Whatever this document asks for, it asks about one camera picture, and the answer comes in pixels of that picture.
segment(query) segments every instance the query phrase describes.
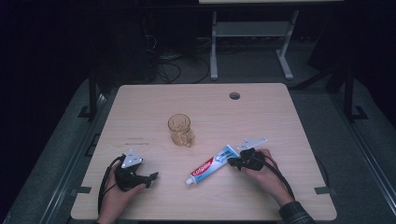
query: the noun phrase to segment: floor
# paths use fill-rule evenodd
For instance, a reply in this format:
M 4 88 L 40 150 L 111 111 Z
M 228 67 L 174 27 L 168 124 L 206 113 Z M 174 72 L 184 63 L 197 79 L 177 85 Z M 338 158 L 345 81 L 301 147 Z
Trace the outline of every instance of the floor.
M 172 83 L 280 82 L 292 87 L 318 73 L 306 64 L 315 43 L 293 41 L 286 57 L 294 80 L 286 80 L 275 54 L 279 41 L 260 40 L 258 45 L 257 40 L 246 40 L 236 50 L 223 51 L 218 56 L 217 81 L 207 76 L 209 54 L 204 51 L 193 58 L 163 64 L 158 70 L 162 74 L 165 71 L 168 79 L 157 76 L 149 84 L 172 80 L 178 74 L 177 68 L 180 77 Z M 394 198 L 386 196 L 387 191 L 394 196 L 389 186 L 396 184 L 395 128 L 358 80 L 354 82 L 353 102 L 364 110 L 368 119 L 351 123 L 342 112 L 344 90 L 327 93 L 324 89 L 327 81 L 325 77 L 304 90 L 290 91 L 309 143 L 320 161 L 323 178 L 332 189 L 338 216 L 326 223 L 396 223 Z M 5 223 L 92 223 L 74 220 L 70 210 L 116 95 L 114 88 L 99 98 L 98 113 L 93 120 L 78 118 L 81 108 L 89 104 L 88 81 L 81 83 Z M 378 178 L 381 175 L 386 181 Z M 119 223 L 135 222 L 120 220 Z

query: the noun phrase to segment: black sleeve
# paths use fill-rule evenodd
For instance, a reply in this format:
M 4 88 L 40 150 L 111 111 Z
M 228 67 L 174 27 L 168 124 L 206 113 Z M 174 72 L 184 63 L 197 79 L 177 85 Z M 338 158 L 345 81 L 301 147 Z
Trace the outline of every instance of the black sleeve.
M 299 202 L 292 202 L 283 205 L 279 209 L 279 214 L 286 224 L 312 224 L 314 219 L 305 211 Z

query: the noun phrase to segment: hand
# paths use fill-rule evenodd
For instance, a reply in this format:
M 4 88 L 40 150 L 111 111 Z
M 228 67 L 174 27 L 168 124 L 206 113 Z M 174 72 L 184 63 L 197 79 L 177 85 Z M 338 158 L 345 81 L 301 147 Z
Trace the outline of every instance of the hand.
M 146 184 L 140 184 L 126 192 L 122 191 L 116 184 L 116 177 L 114 175 L 119 165 L 120 162 L 114 165 L 108 175 L 106 183 L 107 193 L 102 201 L 99 218 L 96 219 L 96 222 L 100 224 L 114 223 L 132 198 L 146 188 Z
M 259 149 L 257 151 L 262 152 L 265 156 L 273 160 L 270 150 Z M 265 161 L 273 167 L 277 167 L 277 164 L 274 160 L 274 162 L 272 162 L 271 160 L 266 158 Z M 266 166 L 263 166 L 260 171 L 250 170 L 246 167 L 242 167 L 241 171 L 259 182 L 262 189 L 269 193 L 277 201 L 279 206 L 283 206 L 286 203 L 294 201 L 293 198 L 289 195 L 282 181 Z

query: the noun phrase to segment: colgate logo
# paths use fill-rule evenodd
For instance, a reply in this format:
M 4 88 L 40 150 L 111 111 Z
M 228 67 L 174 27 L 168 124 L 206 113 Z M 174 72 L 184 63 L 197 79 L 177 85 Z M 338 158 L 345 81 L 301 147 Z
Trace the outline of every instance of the colgate logo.
M 209 169 L 210 165 L 213 162 L 213 158 L 210 159 L 209 161 L 205 162 L 203 165 L 198 167 L 196 170 L 194 170 L 191 174 L 192 175 L 201 175 L 203 174 L 207 169 Z

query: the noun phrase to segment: white table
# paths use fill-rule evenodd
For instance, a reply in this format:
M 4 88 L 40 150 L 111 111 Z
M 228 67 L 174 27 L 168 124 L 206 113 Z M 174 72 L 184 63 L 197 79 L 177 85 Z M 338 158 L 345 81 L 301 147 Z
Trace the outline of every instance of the white table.
M 230 98 L 238 92 L 240 99 Z M 176 146 L 167 127 L 175 114 L 191 119 L 192 147 Z M 147 85 L 120 88 L 109 113 L 71 215 L 97 217 L 97 195 L 107 166 L 133 149 L 144 158 L 139 175 L 160 172 L 150 189 L 137 195 L 121 218 L 134 220 L 279 220 L 278 205 L 255 182 L 225 165 L 195 186 L 189 173 L 227 144 L 267 137 L 280 171 L 296 200 L 316 220 L 332 220 L 329 194 L 303 126 L 283 84 Z

